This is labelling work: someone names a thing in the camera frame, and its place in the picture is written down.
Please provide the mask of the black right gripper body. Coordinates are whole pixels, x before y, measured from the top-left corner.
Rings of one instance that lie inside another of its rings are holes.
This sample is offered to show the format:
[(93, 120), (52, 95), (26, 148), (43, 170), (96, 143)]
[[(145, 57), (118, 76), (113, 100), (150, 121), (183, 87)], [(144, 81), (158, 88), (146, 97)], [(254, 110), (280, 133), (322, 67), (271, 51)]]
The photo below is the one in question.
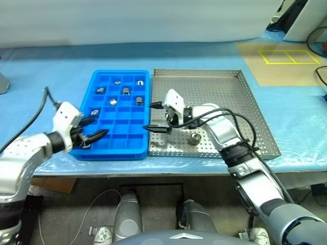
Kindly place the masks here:
[(178, 115), (176, 113), (176, 110), (172, 107), (167, 108), (165, 117), (169, 127), (175, 127), (179, 125)]

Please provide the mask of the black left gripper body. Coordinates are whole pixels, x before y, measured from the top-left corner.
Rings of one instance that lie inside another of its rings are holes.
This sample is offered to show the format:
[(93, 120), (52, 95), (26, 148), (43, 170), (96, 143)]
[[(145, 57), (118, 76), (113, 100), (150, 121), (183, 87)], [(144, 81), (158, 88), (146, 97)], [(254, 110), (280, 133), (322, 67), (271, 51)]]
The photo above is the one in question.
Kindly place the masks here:
[(73, 148), (88, 148), (90, 144), (85, 144), (85, 139), (87, 136), (83, 134), (83, 128), (86, 126), (80, 126), (80, 122), (76, 127), (71, 129), (71, 140), (73, 143)]

